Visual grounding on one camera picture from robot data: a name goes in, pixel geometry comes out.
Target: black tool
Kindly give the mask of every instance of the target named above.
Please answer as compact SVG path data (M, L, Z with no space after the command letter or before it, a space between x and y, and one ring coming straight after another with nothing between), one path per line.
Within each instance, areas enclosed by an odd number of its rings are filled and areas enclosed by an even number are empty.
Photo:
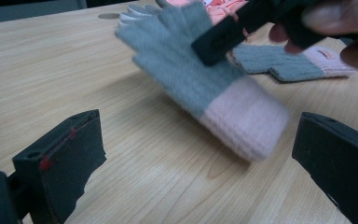
M358 132L328 117L303 113L292 157L352 223L358 223Z
M106 160L98 110L59 124L13 158L10 177L0 172L0 224L63 223L94 170Z
M211 66L225 59L229 50L246 39L243 29L250 34L268 22L278 21L294 44L306 49L327 37L314 33L301 22L304 9L319 2L321 0L251 0L238 9L237 20L232 16L225 17L191 47L205 65ZM358 38L357 34L344 36Z

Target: hand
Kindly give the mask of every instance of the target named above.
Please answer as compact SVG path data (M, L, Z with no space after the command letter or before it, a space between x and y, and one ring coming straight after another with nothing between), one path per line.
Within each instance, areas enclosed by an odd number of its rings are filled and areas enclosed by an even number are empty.
M311 30L323 35L345 35L358 33L358 0L329 0L309 8L303 16L303 23ZM297 47L289 39L283 25L275 24L269 38L274 42L288 40L285 50L299 53L303 49ZM341 59L358 68L358 40L341 52Z

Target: glove finger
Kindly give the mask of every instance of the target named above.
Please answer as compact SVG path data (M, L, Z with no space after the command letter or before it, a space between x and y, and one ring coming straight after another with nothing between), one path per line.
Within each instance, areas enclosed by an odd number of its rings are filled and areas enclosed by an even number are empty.
M162 13L158 14L158 19L172 35L180 35L181 37L188 36L186 27L191 24L186 23L179 7L164 9Z
M169 39L172 35L164 25L161 24L157 16L147 18L147 20L139 21L135 23L135 26L142 31L137 38L142 39L144 35L151 35L155 38L155 41L149 42L148 44L155 45L159 44L159 40Z
M144 8L155 15L157 15L161 12L161 8L154 7L154 6L148 5L148 4L144 5Z
M138 16L154 16L154 13L151 13L149 10L134 4L129 4L127 10Z
M173 5L169 4L166 0L156 0L156 3L161 8L173 7Z
M201 2L181 7L181 10L183 18L186 19L187 32L193 39L203 35L212 28L211 19Z
M123 29L124 27L128 27L134 24L134 21L129 21L129 20L119 20L118 21L118 26L120 29Z
M145 21L132 21L133 25L118 29L115 31L116 37L124 41L132 49L140 51L145 47L149 47L145 43L153 43L155 37L150 36L149 33L145 33L139 28L138 23L144 23Z
M120 20L128 20L128 21L139 21L147 18L148 16L137 15L130 12L122 12L118 17Z

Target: red mark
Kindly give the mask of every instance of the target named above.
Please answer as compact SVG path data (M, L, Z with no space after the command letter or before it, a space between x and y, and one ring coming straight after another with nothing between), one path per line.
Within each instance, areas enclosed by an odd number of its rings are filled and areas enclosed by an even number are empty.
M334 55L327 50L318 49L318 51L328 60L334 59Z
M53 162L48 159L48 156L43 156L42 161L39 163L39 168L41 171L47 171L52 165Z
M72 128L71 129L71 134L69 134L70 138L72 141L74 141L75 137L76 137L76 129Z

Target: wooden table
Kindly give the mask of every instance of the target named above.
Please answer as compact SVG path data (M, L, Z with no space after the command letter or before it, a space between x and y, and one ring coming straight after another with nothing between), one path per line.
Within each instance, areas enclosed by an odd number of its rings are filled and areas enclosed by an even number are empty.
M99 18L125 10L0 23L1 171L11 174L11 158L64 119L99 109L107 161L67 223L349 223L291 151L303 111L358 130L358 73L293 84L254 76L292 118L272 157L249 163L133 64L114 36L117 19ZM267 44L267 31L251 43ZM321 45L343 48L332 39Z

